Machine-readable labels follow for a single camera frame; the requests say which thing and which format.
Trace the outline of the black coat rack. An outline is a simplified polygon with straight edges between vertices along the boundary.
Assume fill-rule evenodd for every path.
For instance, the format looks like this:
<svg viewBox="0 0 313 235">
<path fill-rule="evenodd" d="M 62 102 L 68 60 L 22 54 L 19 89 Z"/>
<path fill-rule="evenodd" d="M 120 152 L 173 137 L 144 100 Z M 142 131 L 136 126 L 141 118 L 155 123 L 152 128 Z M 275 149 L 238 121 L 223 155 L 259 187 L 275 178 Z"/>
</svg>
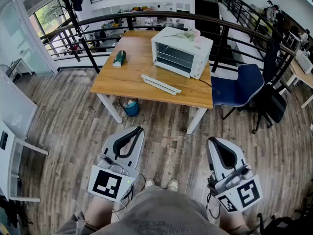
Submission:
<svg viewBox="0 0 313 235">
<path fill-rule="evenodd" d="M 65 8 L 66 8 L 66 10 L 67 10 L 67 12 L 68 12 L 68 14 L 69 14 L 69 16 L 70 16 L 70 19 L 71 19 L 71 21 L 72 21 L 72 25 L 74 26 L 75 31 L 76 31 L 76 33 L 78 34 L 79 42 L 83 45 L 84 50 L 85 50 L 85 52 L 86 52 L 86 54 L 87 54 L 89 60 L 91 61 L 91 63 L 92 63 L 92 65 L 93 65 L 93 67 L 94 67 L 96 73 L 99 74 L 99 73 L 100 73 L 100 69 L 99 69 L 99 67 L 97 66 L 96 61 L 95 61 L 94 58 L 93 58 L 93 55 L 92 55 L 92 53 L 91 53 L 91 51 L 90 51 L 90 49 L 89 49 L 89 47 L 88 47 L 88 44 L 87 44 L 87 42 L 86 42 L 84 36 L 82 35 L 82 31 L 80 30 L 78 21 L 77 21 L 77 19 L 76 19 L 76 17 L 75 17 L 75 14 L 74 14 L 74 11 L 75 11 L 75 10 L 74 10 L 73 7 L 72 7 L 72 2 L 71 2 L 70 0 L 63 0 L 63 2 L 64 2 L 64 4 L 65 4 Z"/>
</svg>

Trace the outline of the person's grey printed shirt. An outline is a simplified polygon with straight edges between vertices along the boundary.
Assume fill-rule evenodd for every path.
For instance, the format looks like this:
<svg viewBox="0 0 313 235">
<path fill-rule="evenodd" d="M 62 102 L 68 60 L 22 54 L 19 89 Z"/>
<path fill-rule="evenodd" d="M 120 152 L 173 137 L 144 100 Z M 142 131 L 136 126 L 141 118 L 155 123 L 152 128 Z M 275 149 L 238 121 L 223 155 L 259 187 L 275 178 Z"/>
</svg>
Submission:
<svg viewBox="0 0 313 235">
<path fill-rule="evenodd" d="M 101 229 L 75 212 L 55 235 L 230 235 L 212 224 L 205 207 L 183 193 L 159 186 L 144 188 L 120 220 Z"/>
</svg>

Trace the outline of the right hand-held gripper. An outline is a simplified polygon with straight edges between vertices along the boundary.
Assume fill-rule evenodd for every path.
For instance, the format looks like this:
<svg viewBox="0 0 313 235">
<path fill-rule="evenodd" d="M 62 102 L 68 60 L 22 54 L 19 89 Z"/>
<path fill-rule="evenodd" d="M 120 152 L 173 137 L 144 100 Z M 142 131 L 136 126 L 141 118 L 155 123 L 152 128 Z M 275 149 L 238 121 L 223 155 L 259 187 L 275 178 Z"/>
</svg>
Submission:
<svg viewBox="0 0 313 235">
<path fill-rule="evenodd" d="M 259 176 L 245 164 L 239 146 L 226 139 L 210 137 L 208 149 L 209 165 L 216 180 L 210 176 L 207 186 L 228 213 L 243 212 L 263 198 Z"/>
</svg>

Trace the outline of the person's right forearm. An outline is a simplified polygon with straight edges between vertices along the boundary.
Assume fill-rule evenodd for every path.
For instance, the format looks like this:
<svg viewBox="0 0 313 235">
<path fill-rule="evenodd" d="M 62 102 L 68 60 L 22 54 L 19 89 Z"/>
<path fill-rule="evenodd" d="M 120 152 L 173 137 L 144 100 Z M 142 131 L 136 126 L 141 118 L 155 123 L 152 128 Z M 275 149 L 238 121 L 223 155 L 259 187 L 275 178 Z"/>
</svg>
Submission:
<svg viewBox="0 0 313 235">
<path fill-rule="evenodd" d="M 228 213 L 224 208 L 220 211 L 219 227 L 230 235 L 243 235 L 249 231 L 241 212 Z"/>
</svg>

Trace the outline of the yellow table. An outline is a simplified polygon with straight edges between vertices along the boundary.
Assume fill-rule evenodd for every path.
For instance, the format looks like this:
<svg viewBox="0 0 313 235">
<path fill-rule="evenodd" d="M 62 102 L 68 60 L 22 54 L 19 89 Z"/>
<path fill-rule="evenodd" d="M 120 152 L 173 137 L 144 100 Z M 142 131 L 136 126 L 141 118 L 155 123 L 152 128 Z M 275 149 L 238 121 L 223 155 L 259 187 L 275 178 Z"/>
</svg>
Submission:
<svg viewBox="0 0 313 235">
<path fill-rule="evenodd" d="M 259 16 L 252 13 L 251 14 L 251 21 L 252 21 L 254 27 L 256 27 L 258 20 L 259 20 Z M 268 35 L 268 36 L 272 35 L 271 27 L 269 27 L 262 19 L 260 19 L 260 22 L 257 26 L 257 31 L 263 35 Z"/>
</svg>

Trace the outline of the white toaster oven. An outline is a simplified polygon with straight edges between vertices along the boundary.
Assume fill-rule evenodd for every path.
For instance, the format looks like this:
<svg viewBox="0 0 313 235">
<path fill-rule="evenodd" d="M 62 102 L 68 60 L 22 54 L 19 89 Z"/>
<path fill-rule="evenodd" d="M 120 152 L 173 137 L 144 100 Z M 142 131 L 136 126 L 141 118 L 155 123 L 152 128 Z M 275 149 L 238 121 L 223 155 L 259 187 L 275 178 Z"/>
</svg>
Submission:
<svg viewBox="0 0 313 235">
<path fill-rule="evenodd" d="M 213 40 L 203 36 L 199 42 L 178 37 L 163 37 L 183 31 L 167 26 L 151 39 L 153 63 L 176 63 L 184 66 L 192 78 L 199 80 L 209 60 Z"/>
</svg>

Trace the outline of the black railing wooden top rail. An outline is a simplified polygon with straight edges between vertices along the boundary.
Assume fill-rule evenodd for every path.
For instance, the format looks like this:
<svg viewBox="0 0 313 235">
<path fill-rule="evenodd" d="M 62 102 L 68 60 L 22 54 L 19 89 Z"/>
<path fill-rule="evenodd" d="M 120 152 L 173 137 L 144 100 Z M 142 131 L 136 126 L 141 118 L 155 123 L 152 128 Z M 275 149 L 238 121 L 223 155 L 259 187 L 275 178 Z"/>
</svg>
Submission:
<svg viewBox="0 0 313 235">
<path fill-rule="evenodd" d="M 95 17 L 78 22 L 79 26 L 89 27 L 91 24 L 121 19 L 123 21 L 122 26 L 105 26 L 104 28 L 97 30 L 85 29 L 80 34 L 85 37 L 89 35 L 90 38 L 86 40 L 87 46 L 90 51 L 99 50 L 101 56 L 107 56 L 107 50 L 113 49 L 114 44 L 108 44 L 109 40 L 115 40 L 118 42 L 127 30 L 135 29 L 149 29 L 161 31 L 165 28 L 165 25 L 135 25 L 134 18 L 143 17 L 161 17 L 175 19 L 191 20 L 196 23 L 201 23 L 204 29 L 200 30 L 201 35 L 213 37 L 213 49 L 209 55 L 210 66 L 213 70 L 224 69 L 227 71 L 237 72 L 237 65 L 243 65 L 246 62 L 244 60 L 231 59 L 227 56 L 227 53 L 239 54 L 243 57 L 252 59 L 253 61 L 259 61 L 260 70 L 264 69 L 265 65 L 265 44 L 270 42 L 270 38 L 258 33 L 255 30 L 245 28 L 242 25 L 224 21 L 221 19 L 190 14 L 185 12 L 169 12 L 169 11 L 139 11 L 139 12 L 127 12 L 117 13 L 111 15 L 105 15 Z"/>
</svg>

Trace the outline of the blue chair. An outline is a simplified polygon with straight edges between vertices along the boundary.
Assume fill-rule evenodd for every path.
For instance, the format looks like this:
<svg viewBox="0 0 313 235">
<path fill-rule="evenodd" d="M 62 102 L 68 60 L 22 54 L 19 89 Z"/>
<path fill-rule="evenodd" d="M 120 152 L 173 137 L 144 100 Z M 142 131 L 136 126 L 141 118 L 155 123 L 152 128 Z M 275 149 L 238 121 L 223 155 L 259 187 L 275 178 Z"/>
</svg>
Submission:
<svg viewBox="0 0 313 235">
<path fill-rule="evenodd" d="M 212 77 L 211 83 L 213 104 L 232 107 L 223 119 L 226 119 L 235 109 L 248 104 L 265 84 L 256 64 L 240 65 L 236 80 Z"/>
</svg>

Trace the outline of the green tissue box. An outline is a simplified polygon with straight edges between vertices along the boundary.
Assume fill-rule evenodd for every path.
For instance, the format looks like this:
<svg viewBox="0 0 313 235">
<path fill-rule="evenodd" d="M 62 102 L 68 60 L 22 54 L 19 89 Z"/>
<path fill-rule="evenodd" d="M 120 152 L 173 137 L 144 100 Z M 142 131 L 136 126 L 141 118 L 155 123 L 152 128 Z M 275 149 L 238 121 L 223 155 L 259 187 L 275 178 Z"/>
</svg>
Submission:
<svg viewBox="0 0 313 235">
<path fill-rule="evenodd" d="M 124 50 L 120 50 L 114 61 L 113 61 L 113 66 L 114 67 L 121 67 L 123 65 L 123 63 L 125 62 L 126 60 L 126 52 Z"/>
</svg>

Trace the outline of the white desk wooden top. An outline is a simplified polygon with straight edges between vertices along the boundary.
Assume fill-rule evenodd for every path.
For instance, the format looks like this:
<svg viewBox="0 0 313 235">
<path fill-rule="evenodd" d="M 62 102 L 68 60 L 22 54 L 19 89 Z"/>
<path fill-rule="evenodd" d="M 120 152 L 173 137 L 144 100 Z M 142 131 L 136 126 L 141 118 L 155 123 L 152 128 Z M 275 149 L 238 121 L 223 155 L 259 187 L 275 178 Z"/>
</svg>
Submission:
<svg viewBox="0 0 313 235">
<path fill-rule="evenodd" d="M 286 85 L 289 86 L 290 84 L 296 84 L 296 80 L 300 80 L 308 85 L 310 88 L 313 89 L 313 74 L 305 74 L 299 64 L 292 60 L 291 64 L 289 65 L 292 75 L 289 80 L 286 82 Z"/>
</svg>

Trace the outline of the white appliance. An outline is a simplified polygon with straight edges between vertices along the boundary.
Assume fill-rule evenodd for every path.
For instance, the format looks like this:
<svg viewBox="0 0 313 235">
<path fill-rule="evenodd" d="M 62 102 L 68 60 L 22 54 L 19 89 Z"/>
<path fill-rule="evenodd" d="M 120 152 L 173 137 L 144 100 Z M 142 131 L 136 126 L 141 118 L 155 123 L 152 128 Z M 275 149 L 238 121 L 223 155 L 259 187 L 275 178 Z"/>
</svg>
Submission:
<svg viewBox="0 0 313 235">
<path fill-rule="evenodd" d="M 299 49 L 296 52 L 295 60 L 305 74 L 311 73 L 311 71 L 313 70 L 313 63 L 309 60 L 308 56 L 302 50 Z"/>
</svg>

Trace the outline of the blue trash bin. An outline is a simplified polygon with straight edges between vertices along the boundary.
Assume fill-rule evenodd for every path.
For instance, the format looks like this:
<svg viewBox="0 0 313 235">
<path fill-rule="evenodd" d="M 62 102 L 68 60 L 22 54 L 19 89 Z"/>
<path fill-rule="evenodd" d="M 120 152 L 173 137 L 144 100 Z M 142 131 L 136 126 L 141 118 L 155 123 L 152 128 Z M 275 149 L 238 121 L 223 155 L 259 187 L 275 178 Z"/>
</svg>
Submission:
<svg viewBox="0 0 313 235">
<path fill-rule="evenodd" d="M 139 103 L 136 98 L 120 97 L 119 105 L 129 117 L 135 117 L 139 113 Z"/>
</svg>

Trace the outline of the pink flower bunch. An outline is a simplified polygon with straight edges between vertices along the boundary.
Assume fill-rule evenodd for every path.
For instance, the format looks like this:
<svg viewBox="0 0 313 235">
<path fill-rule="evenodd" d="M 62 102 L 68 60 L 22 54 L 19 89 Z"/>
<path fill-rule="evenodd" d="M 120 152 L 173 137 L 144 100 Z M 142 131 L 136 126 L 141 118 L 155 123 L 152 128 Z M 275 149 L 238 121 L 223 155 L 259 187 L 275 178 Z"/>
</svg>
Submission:
<svg viewBox="0 0 313 235">
<path fill-rule="evenodd" d="M 193 41 L 193 42 L 199 42 L 201 39 L 201 33 L 199 30 L 197 30 L 195 28 L 191 28 L 191 29 L 188 29 L 187 31 L 183 31 L 181 33 L 176 33 L 173 35 L 167 35 L 167 36 L 163 36 L 163 37 L 178 37 L 178 38 L 187 39 L 187 40 Z"/>
</svg>

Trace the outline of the person's left forearm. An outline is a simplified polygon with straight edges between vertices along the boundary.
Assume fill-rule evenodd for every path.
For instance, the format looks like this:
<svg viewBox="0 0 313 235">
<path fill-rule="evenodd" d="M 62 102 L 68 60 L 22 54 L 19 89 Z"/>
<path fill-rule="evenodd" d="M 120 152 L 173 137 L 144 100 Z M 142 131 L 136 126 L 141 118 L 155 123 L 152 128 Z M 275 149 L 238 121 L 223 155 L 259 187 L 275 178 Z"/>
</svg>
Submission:
<svg viewBox="0 0 313 235">
<path fill-rule="evenodd" d="M 114 202 L 94 196 L 84 213 L 87 224 L 101 229 L 111 223 Z"/>
</svg>

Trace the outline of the white oven door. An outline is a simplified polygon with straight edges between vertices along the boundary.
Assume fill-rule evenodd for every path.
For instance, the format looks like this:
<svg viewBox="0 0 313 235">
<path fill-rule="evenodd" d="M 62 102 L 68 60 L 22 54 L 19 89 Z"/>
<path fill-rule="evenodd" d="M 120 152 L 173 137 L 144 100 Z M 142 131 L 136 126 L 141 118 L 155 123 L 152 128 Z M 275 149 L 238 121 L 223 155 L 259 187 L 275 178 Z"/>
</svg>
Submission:
<svg viewBox="0 0 313 235">
<path fill-rule="evenodd" d="M 195 82 L 184 66 L 171 62 L 155 62 L 146 65 L 140 72 L 142 80 L 171 95 L 180 95 Z"/>
</svg>

